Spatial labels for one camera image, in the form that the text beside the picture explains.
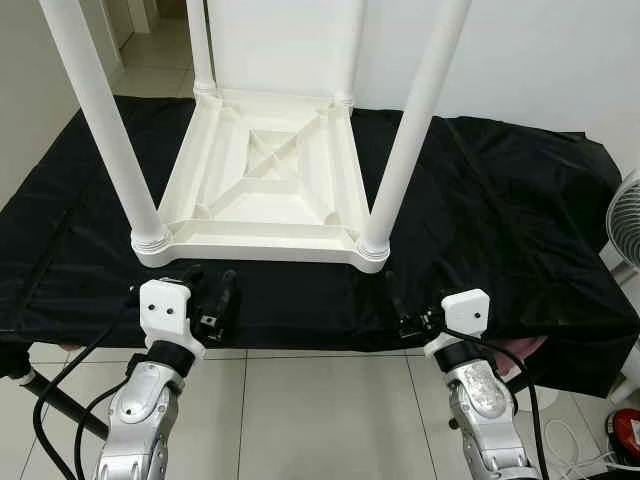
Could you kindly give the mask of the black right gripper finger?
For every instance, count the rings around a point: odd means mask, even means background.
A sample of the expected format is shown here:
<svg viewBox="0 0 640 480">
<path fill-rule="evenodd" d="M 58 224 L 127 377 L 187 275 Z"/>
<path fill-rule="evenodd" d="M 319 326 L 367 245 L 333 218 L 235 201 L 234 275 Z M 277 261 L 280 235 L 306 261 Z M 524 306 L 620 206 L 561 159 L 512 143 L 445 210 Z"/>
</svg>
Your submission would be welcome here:
<svg viewBox="0 0 640 480">
<path fill-rule="evenodd" d="M 404 307 L 396 273 L 390 269 L 385 270 L 385 315 L 396 324 L 397 332 L 412 332 L 413 316 Z"/>
</svg>

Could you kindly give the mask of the white plastic table top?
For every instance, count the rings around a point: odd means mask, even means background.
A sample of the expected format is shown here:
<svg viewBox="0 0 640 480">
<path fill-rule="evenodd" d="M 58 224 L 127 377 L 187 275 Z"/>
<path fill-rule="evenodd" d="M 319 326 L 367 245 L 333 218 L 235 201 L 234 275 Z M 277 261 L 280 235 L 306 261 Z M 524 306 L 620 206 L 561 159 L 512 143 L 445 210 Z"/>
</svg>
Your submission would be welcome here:
<svg viewBox="0 0 640 480">
<path fill-rule="evenodd" d="M 346 101 L 201 86 L 161 193 L 159 241 L 136 244 L 160 268 L 178 259 L 333 262 L 378 273 L 358 248 L 370 216 Z"/>
</svg>

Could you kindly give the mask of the pink plastic object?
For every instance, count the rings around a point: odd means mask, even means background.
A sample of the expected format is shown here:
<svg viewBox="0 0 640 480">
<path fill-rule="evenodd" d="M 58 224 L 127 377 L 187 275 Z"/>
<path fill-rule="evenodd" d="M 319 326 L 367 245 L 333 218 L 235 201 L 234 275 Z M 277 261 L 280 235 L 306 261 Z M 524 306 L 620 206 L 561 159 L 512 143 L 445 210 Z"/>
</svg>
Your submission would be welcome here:
<svg viewBox="0 0 640 480">
<path fill-rule="evenodd" d="M 547 335 L 536 335 L 536 337 L 509 338 L 493 340 L 495 346 L 507 349 L 512 355 L 520 357 L 522 361 L 529 361 L 529 357 L 534 355 L 539 348 L 547 343 Z M 517 365 L 503 353 L 495 353 L 495 372 L 499 376 L 506 378 Z"/>
</svg>

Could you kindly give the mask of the black table leg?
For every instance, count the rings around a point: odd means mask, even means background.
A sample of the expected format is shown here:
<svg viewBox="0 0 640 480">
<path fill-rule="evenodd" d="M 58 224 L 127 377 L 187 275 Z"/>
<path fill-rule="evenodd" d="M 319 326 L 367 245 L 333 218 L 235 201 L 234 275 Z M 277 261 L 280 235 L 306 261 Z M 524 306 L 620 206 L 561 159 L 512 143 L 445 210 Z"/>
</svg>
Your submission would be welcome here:
<svg viewBox="0 0 640 480">
<path fill-rule="evenodd" d="M 545 374 L 547 374 L 545 367 L 527 365 L 527 370 L 518 371 L 516 375 L 506 381 L 509 393 L 516 394 L 529 387 L 535 387 L 541 378 L 544 378 Z"/>
<path fill-rule="evenodd" d="M 37 398 L 49 389 L 51 381 L 35 370 L 29 361 L 31 343 L 0 342 L 0 378 L 14 381 Z M 54 387 L 45 396 L 47 406 L 64 413 L 69 419 L 83 420 L 84 430 L 102 440 L 108 439 L 108 425 L 77 399 L 60 387 Z"/>
</svg>

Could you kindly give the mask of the black table cloth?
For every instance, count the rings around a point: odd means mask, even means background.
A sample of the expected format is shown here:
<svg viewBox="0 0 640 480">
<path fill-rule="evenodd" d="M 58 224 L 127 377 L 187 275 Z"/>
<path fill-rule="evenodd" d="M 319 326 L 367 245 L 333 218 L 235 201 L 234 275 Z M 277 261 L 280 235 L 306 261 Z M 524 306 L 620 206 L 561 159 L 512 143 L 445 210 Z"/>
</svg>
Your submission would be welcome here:
<svg viewBox="0 0 640 480">
<path fill-rule="evenodd" d="M 431 120 L 380 274 L 346 264 L 204 260 L 237 274 L 224 346 L 410 348 L 390 300 L 420 314 L 447 292 L 484 289 L 486 337 L 540 337 L 539 387 L 602 398 L 625 365 L 639 317 L 600 251 L 620 172 L 599 143 L 475 116 Z M 0 340 L 84 346 L 120 316 L 125 293 L 191 261 L 148 269 L 90 128 L 70 116 L 0 207 Z"/>
</svg>

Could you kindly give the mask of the white round floor fan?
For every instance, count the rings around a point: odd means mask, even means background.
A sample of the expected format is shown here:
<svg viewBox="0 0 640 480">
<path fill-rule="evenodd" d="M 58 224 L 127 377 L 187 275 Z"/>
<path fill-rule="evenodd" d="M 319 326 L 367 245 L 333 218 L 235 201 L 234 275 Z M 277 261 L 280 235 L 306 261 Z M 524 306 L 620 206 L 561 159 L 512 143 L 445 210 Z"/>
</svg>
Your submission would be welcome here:
<svg viewBox="0 0 640 480">
<path fill-rule="evenodd" d="M 640 273 L 640 169 L 622 179 L 605 211 L 605 230 L 614 250 L 623 260 L 611 269 L 620 285 Z"/>
</svg>

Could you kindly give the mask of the red round device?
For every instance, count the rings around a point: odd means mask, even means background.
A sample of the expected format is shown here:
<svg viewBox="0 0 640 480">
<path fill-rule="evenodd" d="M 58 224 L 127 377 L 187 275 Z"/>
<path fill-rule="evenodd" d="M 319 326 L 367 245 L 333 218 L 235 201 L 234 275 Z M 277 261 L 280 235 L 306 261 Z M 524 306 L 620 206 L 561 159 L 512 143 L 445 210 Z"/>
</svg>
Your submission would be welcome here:
<svg viewBox="0 0 640 480">
<path fill-rule="evenodd" d="M 614 457 L 621 465 L 640 466 L 640 448 L 637 442 L 639 426 L 640 411 L 636 408 L 616 410 L 605 421 L 605 434 L 608 435 Z"/>
</svg>

